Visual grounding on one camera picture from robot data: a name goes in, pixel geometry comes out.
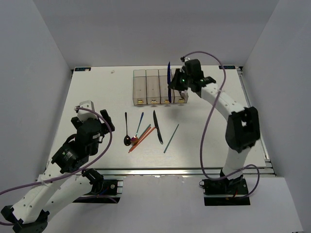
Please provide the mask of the blue knife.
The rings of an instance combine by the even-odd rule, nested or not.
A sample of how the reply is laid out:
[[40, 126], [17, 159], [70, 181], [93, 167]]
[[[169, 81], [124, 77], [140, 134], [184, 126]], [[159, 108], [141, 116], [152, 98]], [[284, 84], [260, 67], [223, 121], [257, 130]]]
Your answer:
[[171, 84], [171, 63], [168, 62], [168, 66], [167, 66], [167, 84], [168, 84], [168, 100], [169, 103], [172, 102], [172, 92], [170, 89], [170, 84]]

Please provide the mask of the black knife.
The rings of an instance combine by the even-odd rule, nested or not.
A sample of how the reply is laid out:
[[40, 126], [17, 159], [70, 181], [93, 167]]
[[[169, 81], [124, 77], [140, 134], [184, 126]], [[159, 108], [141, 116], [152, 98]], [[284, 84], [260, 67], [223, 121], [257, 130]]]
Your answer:
[[161, 135], [161, 132], [160, 132], [160, 129], [159, 129], [159, 124], [158, 124], [158, 120], [157, 120], [157, 116], [156, 116], [155, 110], [153, 110], [153, 120], [154, 120], [155, 128], [157, 130], [157, 137], [159, 139], [159, 142], [160, 142], [160, 144], [163, 144], [163, 139], [162, 139], [162, 135]]

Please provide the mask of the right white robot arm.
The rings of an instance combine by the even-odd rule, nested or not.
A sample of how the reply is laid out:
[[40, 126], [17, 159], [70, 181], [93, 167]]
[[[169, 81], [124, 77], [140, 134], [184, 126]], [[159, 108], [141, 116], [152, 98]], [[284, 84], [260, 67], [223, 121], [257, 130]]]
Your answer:
[[218, 178], [224, 193], [232, 193], [237, 181], [242, 179], [246, 158], [260, 139], [259, 115], [255, 107], [245, 107], [222, 91], [212, 77], [204, 76], [197, 59], [183, 57], [183, 66], [176, 69], [168, 87], [179, 92], [190, 89], [201, 99], [212, 105], [226, 120], [225, 140], [228, 154]]

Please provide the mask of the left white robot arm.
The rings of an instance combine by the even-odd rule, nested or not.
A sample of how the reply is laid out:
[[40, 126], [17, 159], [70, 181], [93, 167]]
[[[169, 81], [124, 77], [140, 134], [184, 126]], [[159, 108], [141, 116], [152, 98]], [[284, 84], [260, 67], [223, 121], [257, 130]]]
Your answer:
[[16, 233], [41, 233], [66, 206], [102, 190], [104, 178], [88, 168], [88, 159], [98, 153], [104, 136], [112, 134], [115, 127], [106, 110], [96, 113], [78, 106], [76, 112], [71, 119], [76, 133], [55, 153], [37, 182], [28, 184], [29, 192], [17, 203], [3, 207], [1, 215], [6, 221], [1, 225], [11, 226]]

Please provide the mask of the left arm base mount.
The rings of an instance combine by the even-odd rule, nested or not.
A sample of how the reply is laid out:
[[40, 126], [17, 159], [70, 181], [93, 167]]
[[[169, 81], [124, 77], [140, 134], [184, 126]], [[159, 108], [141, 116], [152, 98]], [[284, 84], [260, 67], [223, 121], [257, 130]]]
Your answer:
[[123, 190], [122, 176], [105, 175], [91, 191], [77, 198], [73, 203], [117, 204]]

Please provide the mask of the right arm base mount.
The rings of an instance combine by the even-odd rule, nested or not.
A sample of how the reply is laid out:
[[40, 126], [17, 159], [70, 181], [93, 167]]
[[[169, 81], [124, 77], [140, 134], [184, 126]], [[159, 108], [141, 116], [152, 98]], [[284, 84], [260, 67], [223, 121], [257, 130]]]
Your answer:
[[228, 179], [212, 181], [204, 179], [199, 182], [203, 189], [205, 206], [249, 206], [248, 187], [241, 176], [230, 182]]

